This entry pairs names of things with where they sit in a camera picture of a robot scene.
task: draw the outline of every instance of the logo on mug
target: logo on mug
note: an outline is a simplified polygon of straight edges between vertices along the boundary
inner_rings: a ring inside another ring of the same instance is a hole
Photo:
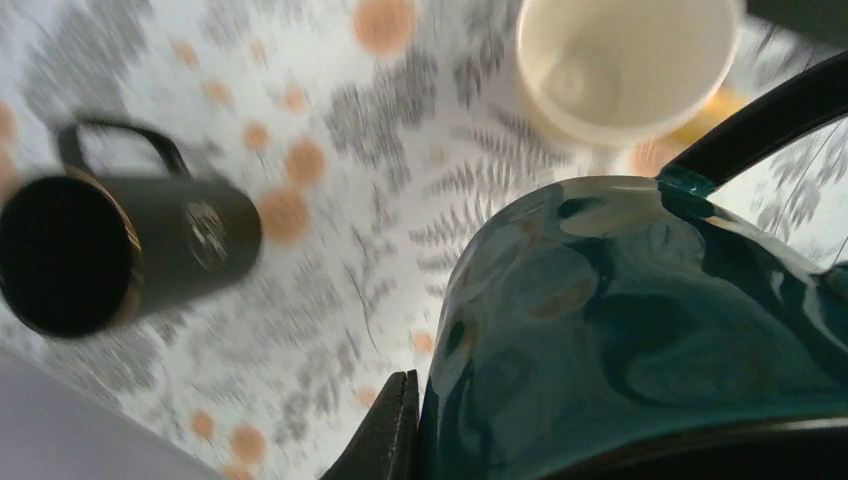
[[[221,268],[227,261],[227,231],[218,212],[206,202],[189,202],[185,221],[194,258],[209,272]]]

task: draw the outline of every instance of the table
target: table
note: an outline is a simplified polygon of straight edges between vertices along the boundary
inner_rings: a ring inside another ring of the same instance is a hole
[[[84,342],[5,310],[0,339],[231,478],[313,478],[390,372],[428,370],[447,276],[498,209],[600,171],[522,119],[515,0],[7,0],[0,187],[58,170],[46,128],[79,107],[179,140],[198,176],[255,199],[267,242],[243,285]],[[750,19],[729,84],[756,96],[832,54]],[[713,200],[822,267],[848,259],[848,124]],[[161,174],[91,136],[99,171]],[[607,169],[638,171],[628,155]]]

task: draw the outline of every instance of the black mug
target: black mug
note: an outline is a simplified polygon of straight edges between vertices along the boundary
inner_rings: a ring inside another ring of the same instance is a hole
[[[86,126],[141,136],[171,175],[94,175],[80,142]],[[191,178],[168,137],[80,118],[57,140],[65,175],[22,186],[0,213],[0,292],[31,329],[91,335],[231,285],[256,263],[262,229],[251,200]]]

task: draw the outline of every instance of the white cup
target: white cup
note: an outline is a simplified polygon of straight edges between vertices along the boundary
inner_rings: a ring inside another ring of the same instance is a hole
[[[525,0],[519,96],[555,141],[660,138],[718,90],[743,16],[739,0]]]

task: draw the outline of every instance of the black handle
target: black handle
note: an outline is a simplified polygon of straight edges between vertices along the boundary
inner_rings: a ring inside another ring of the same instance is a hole
[[[104,119],[98,117],[78,116],[74,123],[62,127],[56,134],[57,144],[59,147],[59,158],[66,166],[71,166],[91,173],[91,169],[85,163],[85,155],[82,153],[82,144],[80,142],[80,128],[84,126],[114,128],[125,130],[140,135],[147,140],[150,145],[156,149],[156,153],[165,164],[172,175],[190,177],[191,174],[183,161],[180,150],[177,145],[165,135],[153,130],[132,125],[121,120]]]
[[[688,170],[718,188],[792,141],[846,115],[848,52],[843,52],[753,101],[678,155],[659,176],[678,177]]]

